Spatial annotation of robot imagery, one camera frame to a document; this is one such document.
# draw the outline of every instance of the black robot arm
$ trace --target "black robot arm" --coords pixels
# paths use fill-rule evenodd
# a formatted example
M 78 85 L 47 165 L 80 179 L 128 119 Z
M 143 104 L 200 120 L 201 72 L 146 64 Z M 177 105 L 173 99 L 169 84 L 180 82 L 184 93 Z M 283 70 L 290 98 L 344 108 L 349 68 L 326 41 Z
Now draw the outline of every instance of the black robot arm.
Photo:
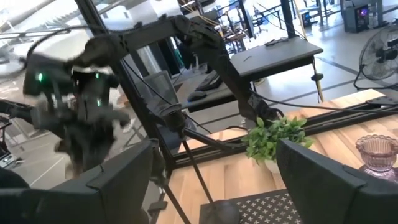
M 135 29 L 91 38 L 84 52 L 69 61 L 80 67 L 105 67 L 123 59 L 130 50 L 139 49 L 171 36 L 176 36 L 199 58 L 216 70 L 236 97 L 241 116 L 255 121 L 277 119 L 277 109 L 269 108 L 266 102 L 254 95 L 249 82 L 245 82 L 229 60 L 223 38 L 211 27 L 197 24 L 185 16 L 162 16 L 146 25 L 138 23 Z

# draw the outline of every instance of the concrete floor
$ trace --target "concrete floor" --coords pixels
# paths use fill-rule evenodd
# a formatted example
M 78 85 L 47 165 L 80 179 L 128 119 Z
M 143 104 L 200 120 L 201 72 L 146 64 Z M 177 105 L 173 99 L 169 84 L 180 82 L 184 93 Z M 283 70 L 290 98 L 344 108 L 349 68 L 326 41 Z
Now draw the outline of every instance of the concrete floor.
M 392 12 L 385 15 L 385 20 L 391 21 L 398 17 L 398 12 Z M 328 25 L 323 27 L 313 27 L 308 30 L 308 40 L 322 47 L 324 52 L 316 55 L 316 63 L 318 72 L 324 74 L 322 80 L 322 88 L 325 100 L 331 100 L 340 96 L 356 92 L 353 87 L 353 81 L 358 72 L 358 57 L 367 42 L 367 40 L 377 32 L 377 30 L 369 30 L 359 34 L 347 34 L 343 31 L 342 21 L 338 17 L 331 18 Z M 267 37 L 255 40 L 256 44 L 264 43 Z M 291 70 L 288 72 L 273 75 L 264 80 L 257 87 L 258 93 L 272 98 L 274 100 L 285 101 L 289 103 L 298 103 L 306 105 L 315 105 L 317 101 L 317 92 L 315 84 L 310 77 L 313 75 L 311 66 L 306 66 Z M 201 75 L 188 78 L 190 76 L 182 76 L 178 82 L 183 81 L 181 89 L 177 95 L 180 100 L 184 99 L 192 89 L 198 85 L 203 79 Z M 360 80 L 361 86 L 380 86 L 369 80 Z M 282 111 L 295 110 L 291 106 L 274 105 Z M 205 128 L 212 132 L 221 131 L 231 125 L 240 125 L 242 117 L 237 115 L 237 102 L 227 103 L 207 110 L 190 114 L 190 116 L 204 125 Z M 117 130 L 118 142 L 114 146 L 115 151 L 127 141 L 132 133 L 123 134 L 121 130 Z M 20 147 L 15 147 L 12 151 L 25 159 L 25 163 L 13 170 L 20 174 L 30 183 L 31 187 L 38 189 L 49 189 L 65 181 L 64 168 L 67 158 L 63 155 L 53 152 L 53 145 L 57 142 L 57 138 L 52 135 L 46 135 L 40 139 L 33 140 L 22 144 L 25 151 Z M 134 137 L 133 142 L 139 141 L 138 137 Z M 159 189 L 152 183 L 149 184 L 144 202 L 144 208 L 147 209 L 152 202 L 159 198 Z

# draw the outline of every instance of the potted plant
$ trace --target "potted plant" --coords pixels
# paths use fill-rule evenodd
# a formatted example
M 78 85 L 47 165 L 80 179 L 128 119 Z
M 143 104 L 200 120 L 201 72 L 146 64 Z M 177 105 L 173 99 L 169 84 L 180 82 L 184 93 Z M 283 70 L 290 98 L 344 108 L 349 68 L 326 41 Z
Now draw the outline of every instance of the potted plant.
M 242 138 L 248 143 L 246 155 L 256 160 L 257 163 L 265 162 L 272 173 L 279 173 L 276 163 L 276 147 L 278 140 L 287 139 L 309 148 L 313 141 L 305 137 L 302 126 L 306 119 L 289 120 L 286 116 L 280 120 L 270 121 L 271 125 L 266 128 L 264 121 L 257 118 L 257 126 L 250 130 L 248 135 Z

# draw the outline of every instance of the desk fan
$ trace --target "desk fan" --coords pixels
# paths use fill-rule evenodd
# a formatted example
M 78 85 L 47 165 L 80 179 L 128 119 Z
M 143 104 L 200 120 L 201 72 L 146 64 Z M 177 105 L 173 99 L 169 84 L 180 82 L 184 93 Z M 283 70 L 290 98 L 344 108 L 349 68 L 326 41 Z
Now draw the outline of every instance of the desk fan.
M 362 49 L 354 86 L 357 90 L 368 89 L 357 86 L 360 74 L 372 81 L 388 79 L 388 83 L 392 82 L 391 85 L 373 89 L 398 86 L 398 20 L 372 36 Z

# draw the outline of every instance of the glass candle holder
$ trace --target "glass candle holder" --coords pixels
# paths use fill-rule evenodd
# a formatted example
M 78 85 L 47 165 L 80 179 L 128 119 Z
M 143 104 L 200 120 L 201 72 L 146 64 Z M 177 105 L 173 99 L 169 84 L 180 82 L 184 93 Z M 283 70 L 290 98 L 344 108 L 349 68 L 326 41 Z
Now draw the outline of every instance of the glass candle holder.
M 356 142 L 365 166 L 374 172 L 389 172 L 397 160 L 398 141 L 383 135 L 361 137 Z

